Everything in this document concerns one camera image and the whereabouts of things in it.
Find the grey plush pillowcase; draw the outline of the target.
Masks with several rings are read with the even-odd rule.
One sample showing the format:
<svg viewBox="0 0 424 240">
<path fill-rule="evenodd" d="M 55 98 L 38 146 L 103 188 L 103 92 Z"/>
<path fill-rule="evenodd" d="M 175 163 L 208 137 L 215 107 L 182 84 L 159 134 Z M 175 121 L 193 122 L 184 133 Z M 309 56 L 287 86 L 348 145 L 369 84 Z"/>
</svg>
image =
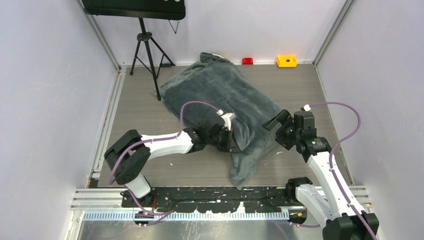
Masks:
<svg viewBox="0 0 424 240">
<path fill-rule="evenodd" d="M 187 127 L 195 127 L 215 114 L 212 107 L 235 113 L 232 122 L 240 153 L 232 154 L 230 182 L 243 188 L 257 173 L 257 166 L 278 144 L 275 131 L 262 124 L 282 107 L 254 87 L 229 60 L 202 52 L 199 60 L 170 77 L 159 87 L 161 101 Z"/>
</svg>

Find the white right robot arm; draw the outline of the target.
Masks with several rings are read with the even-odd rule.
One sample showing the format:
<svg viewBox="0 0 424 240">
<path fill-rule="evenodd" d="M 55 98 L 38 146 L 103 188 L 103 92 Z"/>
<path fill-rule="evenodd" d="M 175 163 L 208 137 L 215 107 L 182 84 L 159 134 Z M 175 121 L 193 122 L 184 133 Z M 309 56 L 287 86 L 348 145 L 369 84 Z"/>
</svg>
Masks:
<svg viewBox="0 0 424 240">
<path fill-rule="evenodd" d="M 275 141 L 290 150 L 292 147 L 316 175 L 324 196 L 318 193 L 307 177 L 288 180 L 285 198 L 291 205 L 304 205 L 318 222 L 324 240 L 375 240 L 379 220 L 367 213 L 354 196 L 336 164 L 332 147 L 326 138 L 317 135 L 315 117 L 302 109 L 291 115 L 282 110 L 262 124 L 268 131 L 278 127 Z"/>
</svg>

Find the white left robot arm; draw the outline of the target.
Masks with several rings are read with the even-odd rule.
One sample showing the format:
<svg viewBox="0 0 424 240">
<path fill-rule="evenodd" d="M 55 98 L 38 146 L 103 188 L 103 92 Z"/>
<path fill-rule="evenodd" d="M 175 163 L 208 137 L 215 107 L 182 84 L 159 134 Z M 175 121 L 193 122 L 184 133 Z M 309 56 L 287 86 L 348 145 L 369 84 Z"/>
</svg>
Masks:
<svg viewBox="0 0 424 240">
<path fill-rule="evenodd" d="M 197 127 L 163 135 L 141 135 L 137 130 L 127 131 L 105 153 L 104 159 L 111 169 L 111 179 L 124 185 L 141 207 L 153 202 L 152 188 L 141 171 L 147 161 L 172 155 L 190 154 L 213 146 L 223 153 L 239 153 L 232 126 L 236 114 L 217 112 Z"/>
</svg>

